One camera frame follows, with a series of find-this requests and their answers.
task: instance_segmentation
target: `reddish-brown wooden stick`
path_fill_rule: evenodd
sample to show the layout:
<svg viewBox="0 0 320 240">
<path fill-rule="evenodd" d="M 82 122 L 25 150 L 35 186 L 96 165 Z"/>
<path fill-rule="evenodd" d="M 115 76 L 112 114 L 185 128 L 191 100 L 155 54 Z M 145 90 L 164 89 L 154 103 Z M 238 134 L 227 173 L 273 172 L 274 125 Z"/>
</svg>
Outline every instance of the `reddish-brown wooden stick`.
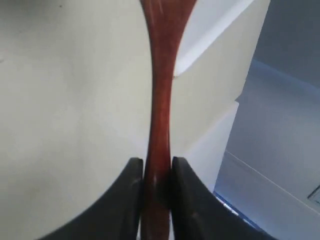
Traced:
<svg viewBox="0 0 320 240">
<path fill-rule="evenodd" d="M 179 44 L 196 0 L 140 1 L 149 31 L 153 75 L 141 237 L 168 240 L 171 89 Z"/>
</svg>

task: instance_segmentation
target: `wooden handle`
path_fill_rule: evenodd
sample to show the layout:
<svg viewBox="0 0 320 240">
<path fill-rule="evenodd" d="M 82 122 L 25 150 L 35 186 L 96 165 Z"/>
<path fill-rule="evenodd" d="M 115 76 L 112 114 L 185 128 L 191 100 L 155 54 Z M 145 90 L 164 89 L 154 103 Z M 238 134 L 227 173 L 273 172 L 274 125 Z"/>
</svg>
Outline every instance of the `wooden handle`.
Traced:
<svg viewBox="0 0 320 240">
<path fill-rule="evenodd" d="M 196 0 L 140 0 L 152 57 L 152 110 L 141 215 L 142 240 L 168 240 L 170 102 L 177 52 Z"/>
</svg>

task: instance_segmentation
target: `polished wood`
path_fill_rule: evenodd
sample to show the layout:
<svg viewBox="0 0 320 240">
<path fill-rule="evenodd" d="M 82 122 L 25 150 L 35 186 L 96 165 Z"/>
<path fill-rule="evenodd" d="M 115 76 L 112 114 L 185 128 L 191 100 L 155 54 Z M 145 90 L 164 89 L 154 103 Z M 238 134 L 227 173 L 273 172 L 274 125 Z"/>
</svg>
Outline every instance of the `polished wood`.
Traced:
<svg viewBox="0 0 320 240">
<path fill-rule="evenodd" d="M 170 230 L 170 102 L 180 41 L 196 0 L 140 0 L 150 38 L 152 110 L 141 215 L 142 240 L 167 240 Z"/>
</svg>

